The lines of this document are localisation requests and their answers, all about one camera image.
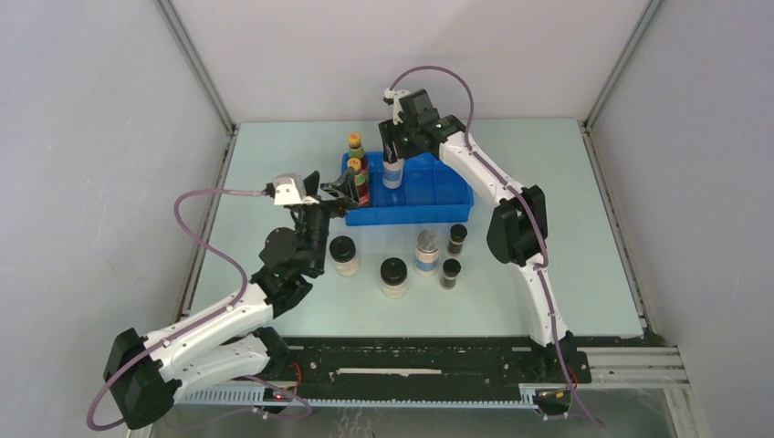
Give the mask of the red sauce bottle green label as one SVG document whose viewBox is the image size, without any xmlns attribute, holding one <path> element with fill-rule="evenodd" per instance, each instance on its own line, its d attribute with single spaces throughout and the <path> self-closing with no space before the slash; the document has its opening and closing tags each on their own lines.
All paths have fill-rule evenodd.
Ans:
<svg viewBox="0 0 774 438">
<path fill-rule="evenodd" d="M 348 136 L 348 142 L 349 158 L 358 159 L 361 162 L 361 166 L 365 168 L 367 166 L 367 155 L 362 145 L 361 135 L 358 132 L 350 133 Z"/>
</svg>

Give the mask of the silver lid jar front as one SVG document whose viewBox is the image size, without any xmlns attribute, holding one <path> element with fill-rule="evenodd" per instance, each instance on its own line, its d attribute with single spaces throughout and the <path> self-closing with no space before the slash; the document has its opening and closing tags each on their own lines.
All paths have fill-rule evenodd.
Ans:
<svg viewBox="0 0 774 438">
<path fill-rule="evenodd" d="M 413 266 L 421 276 L 434 274 L 440 256 L 440 235 L 431 229 L 419 232 L 415 240 Z"/>
</svg>

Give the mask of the red sauce bottle yellow cap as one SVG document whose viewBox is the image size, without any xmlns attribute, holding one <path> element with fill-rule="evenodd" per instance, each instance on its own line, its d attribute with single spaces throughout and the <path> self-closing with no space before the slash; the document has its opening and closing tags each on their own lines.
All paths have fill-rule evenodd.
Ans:
<svg viewBox="0 0 774 438">
<path fill-rule="evenodd" d="M 367 173 L 362 167 L 362 161 L 359 158 L 349 158 L 347 160 L 347 167 L 351 168 L 354 172 L 354 182 L 359 198 L 359 207 L 367 207 L 370 205 L 370 191 Z"/>
</svg>

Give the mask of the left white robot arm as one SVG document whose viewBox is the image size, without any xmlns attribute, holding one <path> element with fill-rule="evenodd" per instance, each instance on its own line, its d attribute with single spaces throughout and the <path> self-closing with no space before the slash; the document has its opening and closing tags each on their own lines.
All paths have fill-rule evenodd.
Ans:
<svg viewBox="0 0 774 438">
<path fill-rule="evenodd" d="M 133 328 L 121 332 L 104 369 L 105 384 L 89 406 L 91 430 L 112 427 L 94 419 L 105 394 L 121 414 L 113 425 L 138 430 L 193 392 L 234 378 L 254 381 L 259 374 L 277 380 L 287 372 L 287 346 L 268 324 L 297 306 L 311 291 L 311 280 L 324 274 L 331 219 L 359 207 L 354 171 L 347 168 L 327 183 L 319 172 L 285 173 L 263 189 L 233 194 L 271 198 L 290 211 L 293 227 L 269 233 L 259 254 L 263 265 L 252 276 L 229 255 L 201 243 L 236 269 L 240 287 L 168 327 L 145 335 Z"/>
</svg>

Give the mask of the silver lid jar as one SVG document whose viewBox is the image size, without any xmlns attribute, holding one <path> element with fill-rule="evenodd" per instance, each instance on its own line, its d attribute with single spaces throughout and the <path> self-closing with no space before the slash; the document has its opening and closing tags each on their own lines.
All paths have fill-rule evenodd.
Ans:
<svg viewBox="0 0 774 438">
<path fill-rule="evenodd" d="M 431 229 L 419 232 L 415 240 L 413 266 L 421 276 L 434 274 L 440 256 L 440 235 Z"/>
<path fill-rule="evenodd" d="M 382 162 L 382 184 L 386 189 L 398 189 L 403 182 L 404 160 L 396 162 Z"/>
</svg>

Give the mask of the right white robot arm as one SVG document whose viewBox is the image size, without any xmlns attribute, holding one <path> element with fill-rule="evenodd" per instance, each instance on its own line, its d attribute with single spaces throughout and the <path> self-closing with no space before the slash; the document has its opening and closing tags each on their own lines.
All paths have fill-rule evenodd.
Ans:
<svg viewBox="0 0 774 438">
<path fill-rule="evenodd" d="M 545 347 L 530 360 L 534 375 L 554 381 L 568 368 L 557 346 L 568 332 L 548 276 L 547 206 L 542 189 L 516 181 L 490 159 L 456 116 L 441 116 L 428 92 L 386 89 L 390 119 L 380 123 L 383 159 L 389 164 L 431 154 L 454 170 L 491 208 L 486 244 L 493 257 L 511 266 L 526 286 L 531 340 Z"/>
</svg>

